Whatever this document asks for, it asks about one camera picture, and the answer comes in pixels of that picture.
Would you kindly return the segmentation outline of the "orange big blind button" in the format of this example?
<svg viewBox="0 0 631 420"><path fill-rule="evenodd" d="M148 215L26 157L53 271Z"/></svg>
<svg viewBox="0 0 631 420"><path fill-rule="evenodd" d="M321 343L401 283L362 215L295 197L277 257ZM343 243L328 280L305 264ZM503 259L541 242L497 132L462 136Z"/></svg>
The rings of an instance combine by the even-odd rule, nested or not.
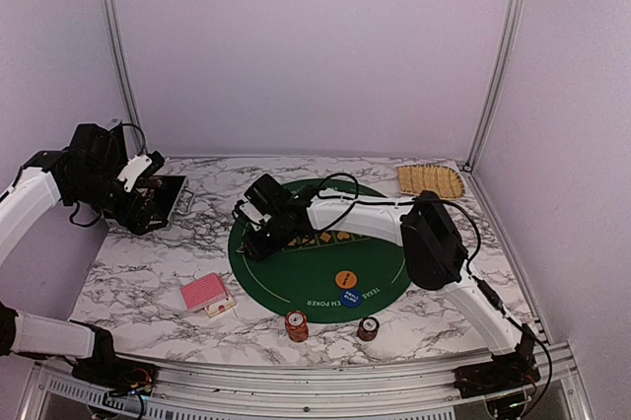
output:
<svg viewBox="0 0 631 420"><path fill-rule="evenodd" d="M336 285L343 290L350 290L357 286L357 275L349 270L339 271L334 278Z"/></svg>

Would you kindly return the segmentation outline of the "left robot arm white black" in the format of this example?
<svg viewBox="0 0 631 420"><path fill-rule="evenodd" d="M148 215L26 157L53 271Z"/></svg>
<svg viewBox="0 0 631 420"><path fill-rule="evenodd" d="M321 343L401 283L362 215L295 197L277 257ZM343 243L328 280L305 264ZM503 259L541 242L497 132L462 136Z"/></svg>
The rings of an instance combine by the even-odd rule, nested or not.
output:
<svg viewBox="0 0 631 420"><path fill-rule="evenodd" d="M165 163L154 151L129 157L125 123L110 128L79 124L60 151L40 151L22 165L1 195L1 255L7 257L26 232L57 204L91 207L99 218L114 220L134 235L165 227L169 218L137 188L141 179ZM1 308L1 353L86 359L85 367L103 385L117 385L124 364L104 347L98 331L73 321Z"/></svg>

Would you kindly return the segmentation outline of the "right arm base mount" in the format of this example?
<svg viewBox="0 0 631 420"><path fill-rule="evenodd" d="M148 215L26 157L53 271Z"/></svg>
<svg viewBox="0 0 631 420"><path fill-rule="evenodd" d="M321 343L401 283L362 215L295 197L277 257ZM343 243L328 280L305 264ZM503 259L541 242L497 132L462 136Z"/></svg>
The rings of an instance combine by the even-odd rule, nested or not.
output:
<svg viewBox="0 0 631 420"><path fill-rule="evenodd" d="M522 387L541 379L533 355L534 333L526 324L520 326L520 331L521 340L512 353L492 355L489 362L454 370L454 388L459 391L462 398Z"/></svg>

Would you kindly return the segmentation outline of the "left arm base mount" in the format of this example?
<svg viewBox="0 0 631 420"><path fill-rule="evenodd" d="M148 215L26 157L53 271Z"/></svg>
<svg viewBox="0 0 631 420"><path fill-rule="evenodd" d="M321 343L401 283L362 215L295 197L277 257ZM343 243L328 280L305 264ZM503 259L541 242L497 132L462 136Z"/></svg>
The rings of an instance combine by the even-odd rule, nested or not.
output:
<svg viewBox="0 0 631 420"><path fill-rule="evenodd" d="M113 336L108 330L87 323L83 325L95 334L93 354L76 360L72 370L74 378L119 392L125 388L153 388L158 373L156 365L120 358L114 351Z"/></svg>

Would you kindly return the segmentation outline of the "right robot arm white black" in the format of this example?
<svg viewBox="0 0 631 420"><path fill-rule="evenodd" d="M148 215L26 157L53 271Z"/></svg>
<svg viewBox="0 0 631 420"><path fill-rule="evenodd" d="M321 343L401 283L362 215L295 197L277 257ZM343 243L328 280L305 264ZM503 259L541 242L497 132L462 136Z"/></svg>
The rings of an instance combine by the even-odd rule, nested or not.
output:
<svg viewBox="0 0 631 420"><path fill-rule="evenodd" d="M450 301L486 342L494 360L488 379L508 388L526 373L536 336L518 323L481 277L448 210L451 201L424 190L403 198L366 196L328 187L326 179L291 190L274 177L258 178L237 201L233 216L245 225L245 254L263 260L299 237L328 230L383 240L402 248L411 282Z"/></svg>

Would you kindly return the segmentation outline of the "blue small blind button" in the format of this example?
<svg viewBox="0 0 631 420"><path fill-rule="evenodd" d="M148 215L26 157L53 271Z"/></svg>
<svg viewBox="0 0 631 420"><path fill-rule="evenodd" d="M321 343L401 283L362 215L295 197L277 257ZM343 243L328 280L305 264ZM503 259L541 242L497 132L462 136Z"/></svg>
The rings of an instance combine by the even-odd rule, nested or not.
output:
<svg viewBox="0 0 631 420"><path fill-rule="evenodd" d="M356 289L344 289L340 292L340 303L347 308L357 308L363 303L363 295Z"/></svg>

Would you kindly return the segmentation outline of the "orange poker chip stack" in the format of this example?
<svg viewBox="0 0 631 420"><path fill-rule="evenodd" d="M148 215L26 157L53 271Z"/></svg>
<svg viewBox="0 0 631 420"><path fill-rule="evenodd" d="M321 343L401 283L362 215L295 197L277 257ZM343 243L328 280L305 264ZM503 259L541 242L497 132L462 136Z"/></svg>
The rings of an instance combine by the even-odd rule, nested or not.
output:
<svg viewBox="0 0 631 420"><path fill-rule="evenodd" d="M286 314L285 328L289 338L294 342L304 342L309 337L308 319L300 311L292 311Z"/></svg>

